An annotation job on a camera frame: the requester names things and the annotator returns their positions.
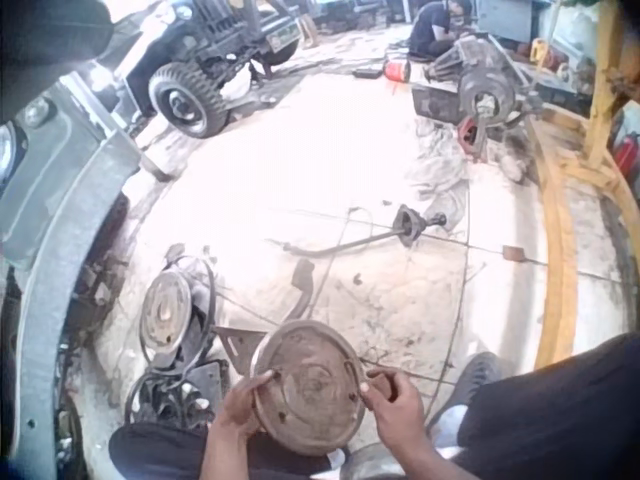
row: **brake backing plate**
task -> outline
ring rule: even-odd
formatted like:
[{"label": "brake backing plate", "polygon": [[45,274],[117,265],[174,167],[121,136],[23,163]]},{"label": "brake backing plate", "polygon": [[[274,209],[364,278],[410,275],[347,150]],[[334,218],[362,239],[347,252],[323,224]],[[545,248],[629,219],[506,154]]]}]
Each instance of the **brake backing plate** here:
[{"label": "brake backing plate", "polygon": [[273,380],[255,392],[255,405],[276,441],[303,455],[324,455],[358,431],[362,366],[335,330],[310,320],[283,324],[253,355],[252,376],[270,369]]},{"label": "brake backing plate", "polygon": [[144,346],[156,353],[178,349],[191,319],[191,290],[178,272],[165,271],[144,297],[140,329]]}]

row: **red fire extinguisher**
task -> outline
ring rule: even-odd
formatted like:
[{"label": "red fire extinguisher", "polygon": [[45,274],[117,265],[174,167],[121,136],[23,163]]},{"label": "red fire extinguisher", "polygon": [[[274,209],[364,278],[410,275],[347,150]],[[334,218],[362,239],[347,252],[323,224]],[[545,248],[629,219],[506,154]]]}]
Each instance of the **red fire extinguisher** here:
[{"label": "red fire extinguisher", "polygon": [[636,170],[634,167],[638,158],[638,150],[640,149],[638,136],[635,132],[625,136],[613,154],[616,165],[618,165],[627,182],[632,181],[631,176],[635,174]]}]

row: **concrete floor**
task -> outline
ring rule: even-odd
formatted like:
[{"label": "concrete floor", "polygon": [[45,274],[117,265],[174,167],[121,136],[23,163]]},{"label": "concrete floor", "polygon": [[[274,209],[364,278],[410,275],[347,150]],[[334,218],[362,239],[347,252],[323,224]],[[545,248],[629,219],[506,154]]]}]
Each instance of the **concrete floor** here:
[{"label": "concrete floor", "polygon": [[[375,58],[399,33],[370,35]],[[329,58],[334,43],[308,55]],[[444,209],[446,228],[427,229],[409,250],[391,239],[314,260],[316,294],[307,317],[342,333],[365,364],[408,372],[429,414],[473,353],[494,351],[510,374],[533,368],[547,272],[538,187],[507,180],[494,155],[487,164],[468,163],[453,127],[434,128],[416,118],[406,87],[316,73],[276,108],[213,139],[184,141],[188,168],[140,224],[122,293],[96,337],[95,355],[83,356],[75,378],[95,478],[118,478],[106,442],[145,368],[137,322],[146,288],[175,243],[194,254],[208,246],[225,293],[278,324],[298,296],[290,285],[297,259],[265,239],[329,247],[387,230],[402,203],[423,214]],[[492,152],[501,148],[490,145]],[[143,184],[134,179],[125,192],[135,197]],[[600,201],[582,185],[567,193],[580,273],[577,353],[627,331],[631,314]],[[505,245],[523,248],[527,261],[503,259]],[[275,328],[229,303],[218,322]],[[367,414],[350,446],[376,441]]]}]

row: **yellow metal frame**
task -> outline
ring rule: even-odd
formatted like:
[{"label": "yellow metal frame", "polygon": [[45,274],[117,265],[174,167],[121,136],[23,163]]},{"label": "yellow metal frame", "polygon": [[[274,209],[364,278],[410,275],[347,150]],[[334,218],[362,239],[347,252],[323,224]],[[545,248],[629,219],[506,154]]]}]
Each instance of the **yellow metal frame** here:
[{"label": "yellow metal frame", "polygon": [[[640,46],[625,46],[622,15],[615,0],[600,2],[595,93],[591,118],[556,107],[546,109],[541,120],[527,119],[527,130],[535,147],[536,165],[545,213],[549,267],[544,324],[536,368],[571,356],[577,315],[577,266],[575,239],[565,197],[565,180],[573,177],[596,187],[620,207],[639,267],[640,211],[622,173],[607,150],[612,120],[632,96],[640,91]],[[614,89],[612,78],[625,88]],[[584,135],[581,151],[561,148],[548,127],[573,130]]]}]

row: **black shirt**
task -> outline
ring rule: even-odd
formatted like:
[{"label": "black shirt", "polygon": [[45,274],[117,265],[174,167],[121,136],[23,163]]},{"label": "black shirt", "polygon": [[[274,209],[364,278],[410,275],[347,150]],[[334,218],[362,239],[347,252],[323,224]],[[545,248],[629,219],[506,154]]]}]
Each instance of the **black shirt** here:
[{"label": "black shirt", "polygon": [[445,8],[442,2],[433,2],[425,5],[418,12],[418,18],[413,25],[413,30],[409,37],[409,51],[426,52],[429,45],[436,39],[433,27],[442,27],[445,32],[449,32],[450,24],[449,9]]}]

